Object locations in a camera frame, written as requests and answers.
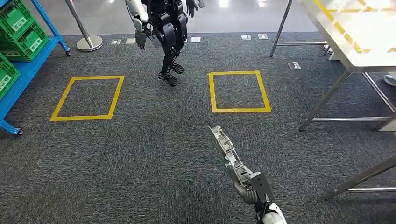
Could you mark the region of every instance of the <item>white table top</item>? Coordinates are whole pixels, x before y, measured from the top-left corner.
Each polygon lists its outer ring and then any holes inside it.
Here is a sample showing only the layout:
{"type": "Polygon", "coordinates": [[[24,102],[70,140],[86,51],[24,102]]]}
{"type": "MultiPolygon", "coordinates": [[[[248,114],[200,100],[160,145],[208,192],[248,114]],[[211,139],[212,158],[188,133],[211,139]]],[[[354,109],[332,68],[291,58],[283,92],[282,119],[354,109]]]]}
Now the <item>white table top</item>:
{"type": "Polygon", "coordinates": [[[300,0],[350,71],[396,71],[396,0],[300,0]]]}

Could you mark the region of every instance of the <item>stanchion post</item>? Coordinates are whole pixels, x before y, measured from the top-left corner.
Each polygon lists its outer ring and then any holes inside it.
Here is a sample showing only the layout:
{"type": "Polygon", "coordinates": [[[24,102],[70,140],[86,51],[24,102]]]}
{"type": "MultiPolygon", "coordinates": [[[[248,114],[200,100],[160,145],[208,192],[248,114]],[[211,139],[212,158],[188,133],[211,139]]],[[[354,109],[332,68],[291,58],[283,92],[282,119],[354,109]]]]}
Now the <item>stanchion post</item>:
{"type": "Polygon", "coordinates": [[[103,40],[101,37],[88,34],[85,26],[81,22],[78,14],[76,12],[76,8],[74,6],[73,1],[72,0],[65,0],[65,1],[66,1],[66,4],[70,9],[70,12],[73,15],[74,19],[76,20],[77,25],[80,28],[81,33],[84,37],[83,39],[81,39],[77,42],[77,49],[80,51],[83,51],[83,52],[90,52],[90,51],[94,51],[94,50],[97,50],[100,47],[102,47],[103,40]]]}

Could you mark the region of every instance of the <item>stanchion base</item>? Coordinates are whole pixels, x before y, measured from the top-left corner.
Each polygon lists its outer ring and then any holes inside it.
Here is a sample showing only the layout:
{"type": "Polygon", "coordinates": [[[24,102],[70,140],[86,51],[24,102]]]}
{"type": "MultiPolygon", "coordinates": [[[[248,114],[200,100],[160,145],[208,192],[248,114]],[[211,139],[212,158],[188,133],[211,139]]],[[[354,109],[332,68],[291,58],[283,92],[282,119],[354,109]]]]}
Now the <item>stanchion base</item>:
{"type": "Polygon", "coordinates": [[[83,38],[77,42],[77,49],[82,52],[90,52],[102,47],[103,40],[100,36],[89,36],[89,39],[91,40],[92,48],[89,47],[88,42],[83,38]]]}

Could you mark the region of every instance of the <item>green plastic crate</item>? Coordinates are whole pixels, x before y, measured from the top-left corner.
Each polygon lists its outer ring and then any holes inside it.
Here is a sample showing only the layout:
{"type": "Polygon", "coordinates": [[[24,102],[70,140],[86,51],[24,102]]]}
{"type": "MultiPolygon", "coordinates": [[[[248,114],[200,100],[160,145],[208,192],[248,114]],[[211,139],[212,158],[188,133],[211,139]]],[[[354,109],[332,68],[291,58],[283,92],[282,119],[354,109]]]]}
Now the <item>green plastic crate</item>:
{"type": "Polygon", "coordinates": [[[0,8],[0,43],[15,42],[34,22],[22,0],[10,0],[0,8]]]}
{"type": "Polygon", "coordinates": [[[0,100],[18,79],[19,71],[0,54],[0,100]]]}
{"type": "Polygon", "coordinates": [[[12,62],[30,62],[47,41],[48,37],[43,29],[34,22],[16,42],[0,44],[0,53],[12,62]]]}

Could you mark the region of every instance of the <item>shiny floor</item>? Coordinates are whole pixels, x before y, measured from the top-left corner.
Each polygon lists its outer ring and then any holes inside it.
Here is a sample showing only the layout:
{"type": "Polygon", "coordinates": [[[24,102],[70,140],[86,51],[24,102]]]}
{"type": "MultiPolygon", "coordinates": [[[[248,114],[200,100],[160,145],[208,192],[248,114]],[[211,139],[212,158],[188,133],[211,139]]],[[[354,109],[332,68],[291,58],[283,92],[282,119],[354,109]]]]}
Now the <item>shiny floor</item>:
{"type": "MultiPolygon", "coordinates": [[[[46,28],[29,0],[34,16],[46,28]]],[[[134,27],[125,0],[74,0],[80,19],[90,34],[129,34],[134,27]]],[[[64,0],[40,0],[49,18],[62,35],[80,35],[76,21],[64,0]]],[[[189,33],[276,32],[287,0],[205,0],[206,7],[189,20],[189,33]]],[[[284,31],[317,31],[304,9],[295,1],[284,31]]]]}

